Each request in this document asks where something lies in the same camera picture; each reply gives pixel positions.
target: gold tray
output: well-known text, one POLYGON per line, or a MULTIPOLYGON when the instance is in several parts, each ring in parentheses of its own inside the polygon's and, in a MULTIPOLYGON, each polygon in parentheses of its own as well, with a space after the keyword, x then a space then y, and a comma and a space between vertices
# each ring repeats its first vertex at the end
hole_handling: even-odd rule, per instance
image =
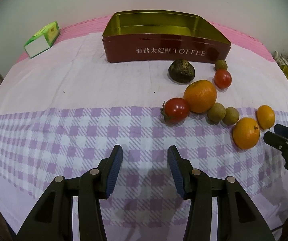
POLYGON ((200 16, 163 10, 115 13, 103 33, 109 62, 224 60, 230 41, 200 16))

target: black cable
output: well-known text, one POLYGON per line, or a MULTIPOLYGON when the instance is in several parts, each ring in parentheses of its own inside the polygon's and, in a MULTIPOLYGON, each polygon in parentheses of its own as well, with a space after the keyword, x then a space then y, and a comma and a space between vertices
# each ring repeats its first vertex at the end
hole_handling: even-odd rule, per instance
POLYGON ((282 227, 283 227, 283 225, 281 225, 281 226, 279 226, 279 227, 276 227, 276 228, 272 229, 271 232, 275 232, 276 230, 279 230, 279 229, 281 229, 282 227))

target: purple checkered tablecloth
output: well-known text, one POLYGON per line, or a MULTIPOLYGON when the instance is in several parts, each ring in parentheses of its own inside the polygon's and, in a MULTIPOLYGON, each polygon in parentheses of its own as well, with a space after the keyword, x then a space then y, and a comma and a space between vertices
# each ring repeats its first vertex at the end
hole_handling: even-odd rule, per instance
MULTIPOLYGON (((239 112, 255 116, 252 108, 239 112)), ((288 126, 288 112, 275 114, 277 123, 288 126)), ((0 175, 37 199, 56 175, 78 177, 119 144, 124 160, 114 193, 101 200, 104 224, 185 224, 189 202, 176 193, 167 168, 169 146, 176 145, 183 158, 209 176, 234 175, 251 197, 283 174, 279 151, 265 145, 262 137, 254 148, 238 150, 231 129, 209 125, 204 115, 196 114, 168 127, 159 108, 50 108, 6 114, 0 116, 0 175)))

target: white wall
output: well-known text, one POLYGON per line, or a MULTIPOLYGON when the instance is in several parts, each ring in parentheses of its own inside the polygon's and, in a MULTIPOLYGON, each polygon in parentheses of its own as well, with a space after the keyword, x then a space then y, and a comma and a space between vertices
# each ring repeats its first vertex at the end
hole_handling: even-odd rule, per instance
POLYGON ((270 51, 288 53, 288 0, 1 0, 0 73, 7 74, 23 44, 49 22, 65 27, 130 9, 198 14, 259 39, 270 51))

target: tablecloth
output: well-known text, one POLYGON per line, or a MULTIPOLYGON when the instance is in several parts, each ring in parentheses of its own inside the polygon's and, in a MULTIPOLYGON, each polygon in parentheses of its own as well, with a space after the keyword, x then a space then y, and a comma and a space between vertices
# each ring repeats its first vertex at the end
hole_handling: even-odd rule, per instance
MULTIPOLYGON (((272 229, 288 216, 288 171, 279 151, 263 142, 239 150, 232 127, 210 125, 190 114, 180 124, 161 122, 160 106, 181 97, 186 85, 167 76, 171 61, 108 63, 102 31, 109 17, 62 29, 55 45, 33 59, 23 54, 0 86, 0 211, 18 232, 56 175, 77 177, 96 167, 115 144, 124 160, 114 193, 101 200, 108 240, 181 240, 190 201, 176 193, 166 150, 209 176, 233 175, 272 229)), ((217 102, 241 117, 271 106, 288 126, 288 81, 254 38, 214 24, 231 42, 227 56, 233 82, 217 102)), ((212 82, 214 65, 192 62, 195 81, 212 82)), ((78 199, 74 238, 79 239, 78 199)), ((212 235, 216 240, 216 200, 212 235)))

